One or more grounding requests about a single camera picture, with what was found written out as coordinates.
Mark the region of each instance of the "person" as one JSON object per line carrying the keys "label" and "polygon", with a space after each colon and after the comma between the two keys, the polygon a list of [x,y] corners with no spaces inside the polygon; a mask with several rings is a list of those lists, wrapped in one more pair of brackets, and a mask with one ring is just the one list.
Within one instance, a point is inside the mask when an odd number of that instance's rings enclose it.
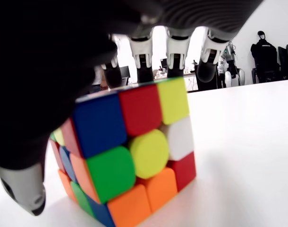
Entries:
{"label": "person", "polygon": [[88,91],[89,94],[108,89],[106,79],[105,79],[104,70],[102,69],[102,67],[96,66],[96,67],[94,67],[94,70],[95,70],[96,77],[92,83],[90,90]]}

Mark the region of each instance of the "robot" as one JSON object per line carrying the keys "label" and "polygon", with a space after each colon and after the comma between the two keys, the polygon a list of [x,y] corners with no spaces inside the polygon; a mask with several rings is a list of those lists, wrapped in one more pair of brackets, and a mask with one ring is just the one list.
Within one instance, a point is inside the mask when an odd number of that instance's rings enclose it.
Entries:
{"label": "robot", "polygon": [[[11,20],[10,12],[2,12],[8,18],[4,23],[9,24],[0,31],[0,75],[13,75],[11,82],[7,76],[0,77],[0,178],[9,196],[32,215],[43,211],[50,133],[70,116],[75,100],[91,85],[94,66],[102,65],[110,87],[119,84],[117,47],[110,34],[128,35],[142,83],[153,80],[153,27],[166,27],[168,77],[183,75],[192,32],[198,26],[208,27],[196,75],[208,83],[226,46],[261,2],[103,0],[97,6],[94,1],[33,1],[23,5],[27,10],[17,29],[12,24],[16,18]],[[22,37],[19,44],[9,41],[16,31]],[[15,51],[21,44],[23,51]],[[13,59],[17,67],[8,64]],[[14,80],[19,73],[24,80]],[[29,94],[34,99],[31,105]]]}
{"label": "robot", "polygon": [[245,85],[245,72],[235,64],[235,52],[232,42],[229,42],[218,62],[219,88],[231,87],[232,79],[237,77],[238,85]]}

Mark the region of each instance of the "computer monitor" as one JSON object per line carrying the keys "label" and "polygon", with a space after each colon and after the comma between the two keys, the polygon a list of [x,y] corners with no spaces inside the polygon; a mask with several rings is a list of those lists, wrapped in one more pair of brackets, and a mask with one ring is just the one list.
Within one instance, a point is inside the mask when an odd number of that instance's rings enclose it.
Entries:
{"label": "computer monitor", "polygon": [[167,69],[167,58],[161,59],[162,68]]}
{"label": "computer monitor", "polygon": [[121,86],[126,86],[128,84],[128,78],[130,78],[129,67],[128,66],[120,67],[120,71],[122,77]]}

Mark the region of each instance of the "table surface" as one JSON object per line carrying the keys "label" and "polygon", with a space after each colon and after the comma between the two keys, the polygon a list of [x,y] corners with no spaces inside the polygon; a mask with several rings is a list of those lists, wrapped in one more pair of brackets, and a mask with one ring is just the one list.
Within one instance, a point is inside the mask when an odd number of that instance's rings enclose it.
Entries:
{"label": "table surface", "polygon": [[[288,227],[288,81],[188,94],[197,178],[141,227]],[[45,211],[0,184],[0,227],[101,227],[66,196],[50,144]]]}

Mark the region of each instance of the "white wall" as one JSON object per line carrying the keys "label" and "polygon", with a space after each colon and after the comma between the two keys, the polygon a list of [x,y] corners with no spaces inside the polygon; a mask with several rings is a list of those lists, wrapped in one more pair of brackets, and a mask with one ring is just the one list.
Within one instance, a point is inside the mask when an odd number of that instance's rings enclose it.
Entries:
{"label": "white wall", "polygon": [[236,65],[246,74],[246,84],[252,84],[251,70],[255,68],[251,45],[259,40],[258,31],[264,31],[266,40],[278,48],[288,44],[288,0],[264,0],[233,39],[236,46]]}

